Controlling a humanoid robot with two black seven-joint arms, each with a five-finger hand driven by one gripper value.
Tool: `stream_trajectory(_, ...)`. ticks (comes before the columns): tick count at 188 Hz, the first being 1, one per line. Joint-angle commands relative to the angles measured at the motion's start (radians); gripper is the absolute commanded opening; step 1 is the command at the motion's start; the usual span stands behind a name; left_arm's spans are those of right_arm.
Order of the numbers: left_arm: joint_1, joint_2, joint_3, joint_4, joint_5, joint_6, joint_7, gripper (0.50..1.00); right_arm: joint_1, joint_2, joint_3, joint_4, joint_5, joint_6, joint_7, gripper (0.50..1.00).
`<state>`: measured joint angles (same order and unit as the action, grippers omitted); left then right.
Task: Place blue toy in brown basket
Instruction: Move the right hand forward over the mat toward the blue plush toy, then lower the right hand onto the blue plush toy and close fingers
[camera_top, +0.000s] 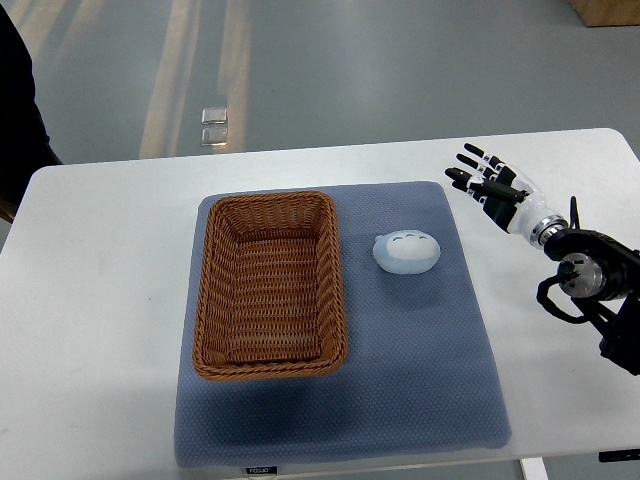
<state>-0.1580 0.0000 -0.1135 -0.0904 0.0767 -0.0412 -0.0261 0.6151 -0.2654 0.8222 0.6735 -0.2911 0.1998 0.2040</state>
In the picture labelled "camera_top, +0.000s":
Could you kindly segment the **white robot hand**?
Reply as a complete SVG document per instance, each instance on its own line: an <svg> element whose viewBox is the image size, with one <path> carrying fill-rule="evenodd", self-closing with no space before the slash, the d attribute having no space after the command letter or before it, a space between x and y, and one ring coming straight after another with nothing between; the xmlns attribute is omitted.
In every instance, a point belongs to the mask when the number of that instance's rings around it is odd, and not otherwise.
<svg viewBox="0 0 640 480"><path fill-rule="evenodd" d="M545 194L528 177L506 167L499 157L476 145L465 143L463 148L474 158L458 153L456 159L489 176L491 181L459 168L447 168L445 175L455 189L487 197L483 211L499 228L542 248L549 236L547 230L555 232L568 227L567 220L547 206Z"/></svg>

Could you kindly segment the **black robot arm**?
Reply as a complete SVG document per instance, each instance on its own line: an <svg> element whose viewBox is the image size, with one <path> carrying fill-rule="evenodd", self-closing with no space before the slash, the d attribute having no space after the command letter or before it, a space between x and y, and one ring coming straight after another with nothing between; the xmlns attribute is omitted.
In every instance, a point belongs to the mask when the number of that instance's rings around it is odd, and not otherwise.
<svg viewBox="0 0 640 480"><path fill-rule="evenodd" d="M545 194L499 157L466 143L456 158L472 170L446 169L452 186L478 202L501 230L558 263L556 274L538 285L536 301L566 323L591 324L601 335L601 356L637 376L639 252L583 229L576 197L568 218L550 209Z"/></svg>

